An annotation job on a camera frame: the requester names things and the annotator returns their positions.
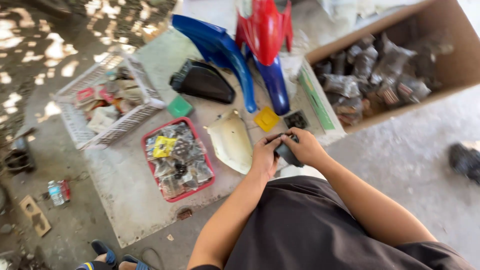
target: white plastic basket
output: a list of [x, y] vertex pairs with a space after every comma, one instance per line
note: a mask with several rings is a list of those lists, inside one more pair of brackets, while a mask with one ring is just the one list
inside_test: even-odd
[[[144, 103], [128, 112], [108, 129], [96, 134], [87, 128], [88, 121], [84, 112], [75, 107], [75, 96], [78, 91], [106, 81], [105, 73], [120, 63], [128, 67], [135, 78], [137, 85], [142, 90]], [[134, 127], [141, 124], [156, 110], [165, 107], [159, 100], [157, 91], [153, 88], [143, 66], [134, 57], [116, 48], [104, 60], [93, 65], [81, 76], [66, 85], [55, 95], [55, 101], [61, 109], [61, 117], [67, 127], [70, 137], [77, 149], [105, 149]]]

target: hand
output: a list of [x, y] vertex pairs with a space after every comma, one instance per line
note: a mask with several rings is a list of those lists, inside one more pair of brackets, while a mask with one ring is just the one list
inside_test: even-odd
[[253, 146], [253, 157], [251, 172], [268, 176], [269, 180], [276, 172], [278, 157], [275, 157], [273, 150], [280, 145], [282, 140], [278, 135], [263, 137]]
[[[324, 161], [331, 159], [312, 133], [292, 127], [285, 134], [281, 136], [283, 143], [292, 150], [301, 163], [318, 169], [318, 166], [324, 163]], [[287, 136], [292, 134], [298, 137], [298, 143]]]

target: green plastic piece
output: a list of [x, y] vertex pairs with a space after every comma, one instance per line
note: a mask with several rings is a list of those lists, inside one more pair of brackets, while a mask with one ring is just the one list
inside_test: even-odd
[[193, 107], [182, 96], [178, 95], [167, 106], [167, 110], [171, 115], [173, 115], [173, 117], [178, 118], [187, 116], [190, 112], [192, 112]]

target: plastic water bottle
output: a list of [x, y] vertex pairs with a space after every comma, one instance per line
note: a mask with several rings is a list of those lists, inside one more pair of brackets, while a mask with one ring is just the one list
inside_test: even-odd
[[48, 183], [48, 193], [50, 193], [50, 198], [52, 198], [54, 206], [59, 206], [65, 203], [61, 193], [61, 187], [57, 182], [50, 181]]

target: black shorts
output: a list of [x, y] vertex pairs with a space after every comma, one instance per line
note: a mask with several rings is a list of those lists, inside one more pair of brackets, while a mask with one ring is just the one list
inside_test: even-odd
[[82, 264], [77, 270], [112, 270], [112, 267], [103, 261], [91, 261]]

